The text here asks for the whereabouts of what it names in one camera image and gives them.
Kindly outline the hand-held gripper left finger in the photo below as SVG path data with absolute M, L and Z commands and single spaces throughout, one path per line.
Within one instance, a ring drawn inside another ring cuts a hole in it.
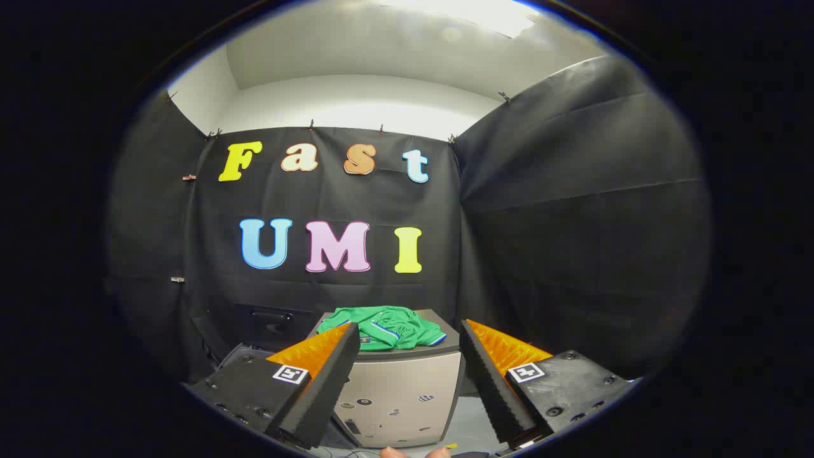
M 256 434 L 311 449 L 321 444 L 359 348 L 354 322 L 275 354 L 240 346 L 187 391 Z

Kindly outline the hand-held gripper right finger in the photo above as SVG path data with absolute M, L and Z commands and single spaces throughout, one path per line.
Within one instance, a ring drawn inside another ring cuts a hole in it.
M 460 323 L 460 350 L 497 439 L 509 450 L 576 428 L 636 385 L 584 354 L 552 354 L 474 320 Z

